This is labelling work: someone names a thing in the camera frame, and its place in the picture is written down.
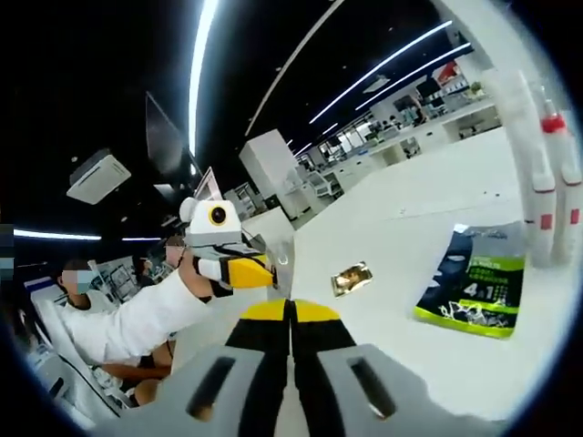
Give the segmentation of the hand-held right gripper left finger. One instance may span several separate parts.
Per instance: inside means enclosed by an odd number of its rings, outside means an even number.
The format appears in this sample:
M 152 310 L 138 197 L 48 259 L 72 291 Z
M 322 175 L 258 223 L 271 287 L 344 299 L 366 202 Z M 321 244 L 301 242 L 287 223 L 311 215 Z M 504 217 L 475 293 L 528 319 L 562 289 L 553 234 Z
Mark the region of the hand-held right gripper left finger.
M 245 310 L 223 345 L 198 351 L 155 401 L 98 426 L 100 436 L 271 436 L 287 383 L 290 302 Z

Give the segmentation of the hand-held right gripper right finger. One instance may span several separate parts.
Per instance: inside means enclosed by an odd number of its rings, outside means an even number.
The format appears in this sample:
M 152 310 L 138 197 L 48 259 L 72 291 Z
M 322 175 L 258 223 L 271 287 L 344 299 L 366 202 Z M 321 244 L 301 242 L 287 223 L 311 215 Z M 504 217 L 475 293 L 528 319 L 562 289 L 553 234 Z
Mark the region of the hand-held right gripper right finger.
M 372 344 L 358 344 L 339 314 L 291 305 L 295 383 L 312 436 L 497 436 L 500 422 L 454 414 L 425 381 Z

